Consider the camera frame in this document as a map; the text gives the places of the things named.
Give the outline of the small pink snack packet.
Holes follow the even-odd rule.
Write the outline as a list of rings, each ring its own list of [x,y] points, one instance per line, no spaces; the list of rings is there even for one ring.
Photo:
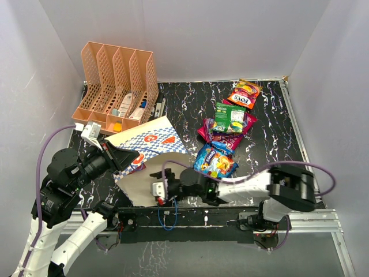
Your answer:
[[[146,165],[143,163],[140,166],[137,166],[136,168],[133,169],[133,171],[141,171],[146,169]]]

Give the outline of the blue snack packet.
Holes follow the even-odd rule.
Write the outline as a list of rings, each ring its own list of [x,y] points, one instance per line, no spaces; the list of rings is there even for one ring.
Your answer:
[[[193,169],[214,178],[228,178],[238,168],[234,151],[218,141],[205,144],[197,154]]]

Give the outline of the blue checkered paper bag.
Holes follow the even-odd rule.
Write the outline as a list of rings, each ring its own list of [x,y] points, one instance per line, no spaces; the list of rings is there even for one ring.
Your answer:
[[[139,157],[124,171],[114,175],[114,181],[133,207],[154,207],[157,202],[150,186],[159,180],[150,175],[161,171],[163,163],[174,160],[190,166],[190,154],[166,116],[107,138],[114,146],[138,151]],[[141,164],[146,169],[133,171]]]

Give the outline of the pink chips bag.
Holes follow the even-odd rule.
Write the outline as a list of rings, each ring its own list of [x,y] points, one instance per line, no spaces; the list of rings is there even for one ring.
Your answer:
[[[223,100],[222,102],[217,103],[224,103],[228,105],[232,105],[230,102]],[[225,144],[229,149],[236,150],[240,142],[243,140],[244,136],[247,132],[253,127],[253,125],[257,122],[257,118],[247,111],[244,115],[244,122],[243,122],[243,131],[239,134],[236,133],[220,133],[215,132],[212,130],[212,126],[214,123],[213,118],[205,118],[203,120],[203,125],[201,128],[198,129],[199,135],[205,139],[207,143],[218,141],[220,143]]]

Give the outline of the rainbow candy bag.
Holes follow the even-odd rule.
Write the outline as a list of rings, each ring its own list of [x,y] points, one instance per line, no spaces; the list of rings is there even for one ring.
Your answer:
[[[241,133],[245,112],[244,107],[216,103],[212,130],[220,133]]]

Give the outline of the orange candy bag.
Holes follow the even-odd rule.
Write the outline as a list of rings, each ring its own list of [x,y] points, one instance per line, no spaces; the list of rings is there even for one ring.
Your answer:
[[[262,87],[260,85],[239,79],[227,100],[233,104],[252,110],[261,92]]]

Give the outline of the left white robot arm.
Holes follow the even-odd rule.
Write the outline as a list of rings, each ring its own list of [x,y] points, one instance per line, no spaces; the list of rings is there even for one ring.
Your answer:
[[[118,209],[102,200],[70,238],[56,247],[80,202],[80,190],[108,171],[117,174],[126,169],[139,155],[138,151],[118,148],[108,140],[99,141],[83,159],[71,148],[56,152],[46,177],[36,181],[39,187],[31,212],[31,228],[13,276],[66,276],[100,232],[115,229],[119,223]]]

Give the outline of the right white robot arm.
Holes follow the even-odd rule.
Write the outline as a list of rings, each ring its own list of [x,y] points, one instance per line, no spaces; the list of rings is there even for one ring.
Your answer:
[[[257,213],[238,219],[238,226],[246,230],[274,230],[290,212],[311,212],[316,205],[313,174],[287,164],[239,178],[211,177],[192,168],[184,169],[178,178],[171,169],[150,176],[157,180],[150,189],[159,206],[192,196],[211,206],[259,199]]]

